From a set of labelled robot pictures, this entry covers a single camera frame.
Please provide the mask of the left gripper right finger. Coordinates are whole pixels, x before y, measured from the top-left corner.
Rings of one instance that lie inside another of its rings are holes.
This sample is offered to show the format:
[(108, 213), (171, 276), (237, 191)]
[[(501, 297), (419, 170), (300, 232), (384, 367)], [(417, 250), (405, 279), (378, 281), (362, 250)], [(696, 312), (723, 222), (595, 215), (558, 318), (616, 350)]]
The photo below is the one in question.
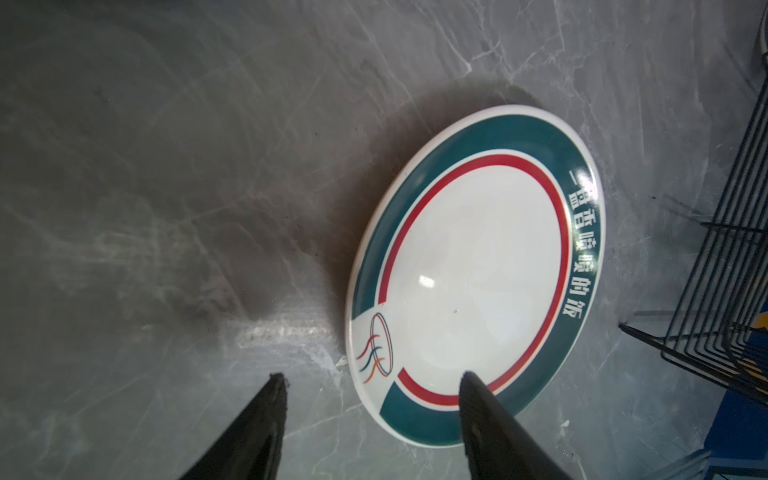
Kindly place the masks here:
[(459, 417), (473, 479), (566, 479), (473, 372), (462, 376)]

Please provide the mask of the black wire dish rack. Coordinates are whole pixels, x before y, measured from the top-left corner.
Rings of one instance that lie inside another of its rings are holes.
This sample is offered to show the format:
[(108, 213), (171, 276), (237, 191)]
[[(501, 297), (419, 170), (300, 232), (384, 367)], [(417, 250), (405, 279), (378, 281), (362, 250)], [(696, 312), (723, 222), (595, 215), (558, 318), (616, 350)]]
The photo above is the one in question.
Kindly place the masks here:
[(757, 97), (722, 195), (668, 326), (621, 330), (669, 363), (767, 403), (767, 91)]

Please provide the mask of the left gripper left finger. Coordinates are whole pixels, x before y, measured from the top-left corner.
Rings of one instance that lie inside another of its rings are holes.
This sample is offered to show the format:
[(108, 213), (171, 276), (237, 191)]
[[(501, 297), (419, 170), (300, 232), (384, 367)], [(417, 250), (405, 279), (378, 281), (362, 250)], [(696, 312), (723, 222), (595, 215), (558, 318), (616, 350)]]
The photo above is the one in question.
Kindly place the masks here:
[(259, 393), (182, 477), (274, 479), (287, 418), (288, 382), (274, 373)]

